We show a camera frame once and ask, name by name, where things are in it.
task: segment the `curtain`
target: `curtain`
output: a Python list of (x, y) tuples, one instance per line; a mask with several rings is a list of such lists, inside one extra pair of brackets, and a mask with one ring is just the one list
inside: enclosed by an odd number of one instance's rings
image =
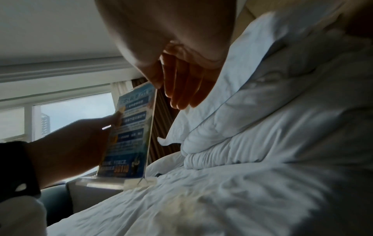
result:
[[(133, 87), (137, 87), (147, 82), (145, 78), (132, 80)], [(157, 99), (155, 101), (154, 120), (152, 128), (152, 136), (150, 139), (150, 158), (148, 164), (158, 160), (161, 157), (167, 156), (174, 152), (180, 151), (180, 144), (171, 144), (166, 147), (159, 145), (157, 137), (165, 138), (171, 125), (175, 119), (175, 114), (171, 113), (171, 106), (168, 98), (164, 94), (164, 90), (159, 89), (157, 92)]]
[(128, 93), (133, 89), (132, 87), (132, 81), (120, 81), (120, 82), (114, 82), (110, 84), (114, 107), (117, 108), (118, 99), (121, 95)]

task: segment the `hand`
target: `hand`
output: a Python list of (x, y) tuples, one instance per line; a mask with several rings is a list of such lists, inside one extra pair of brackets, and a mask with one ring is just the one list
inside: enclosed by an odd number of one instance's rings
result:
[(173, 108), (201, 103), (227, 58), (235, 0), (96, 0), (122, 55)]
[(40, 188), (73, 177), (99, 165), (105, 154), (111, 128), (120, 112), (99, 119), (84, 119), (25, 145)]

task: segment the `ceiling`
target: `ceiling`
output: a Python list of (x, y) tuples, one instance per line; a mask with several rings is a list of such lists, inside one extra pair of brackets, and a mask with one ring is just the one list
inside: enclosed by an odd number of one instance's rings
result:
[(91, 0), (2, 0), (0, 32), (0, 66), (120, 56)]

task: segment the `glass pane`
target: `glass pane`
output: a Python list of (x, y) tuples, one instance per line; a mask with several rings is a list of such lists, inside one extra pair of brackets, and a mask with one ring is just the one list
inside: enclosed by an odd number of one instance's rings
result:
[(24, 134), (24, 108), (0, 111), (0, 139)]
[(40, 106), (41, 132), (45, 136), (80, 119), (100, 118), (115, 112), (111, 93), (75, 98)]

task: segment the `bedding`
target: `bedding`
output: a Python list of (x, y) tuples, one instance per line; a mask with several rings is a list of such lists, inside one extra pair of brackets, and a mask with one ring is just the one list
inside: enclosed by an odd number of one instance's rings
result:
[(312, 28), (339, 3), (312, 6), (248, 26), (206, 103), (160, 140), (182, 145), (149, 166), (156, 185), (48, 235), (370, 235), (373, 47)]

